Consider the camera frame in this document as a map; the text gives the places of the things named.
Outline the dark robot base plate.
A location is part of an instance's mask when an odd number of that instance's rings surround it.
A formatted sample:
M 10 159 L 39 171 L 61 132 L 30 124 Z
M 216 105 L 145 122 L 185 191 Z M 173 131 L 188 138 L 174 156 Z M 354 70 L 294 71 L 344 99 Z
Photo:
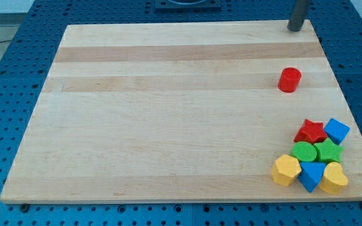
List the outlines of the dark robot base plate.
M 178 9 L 221 9 L 221 0 L 154 0 L 156 11 Z

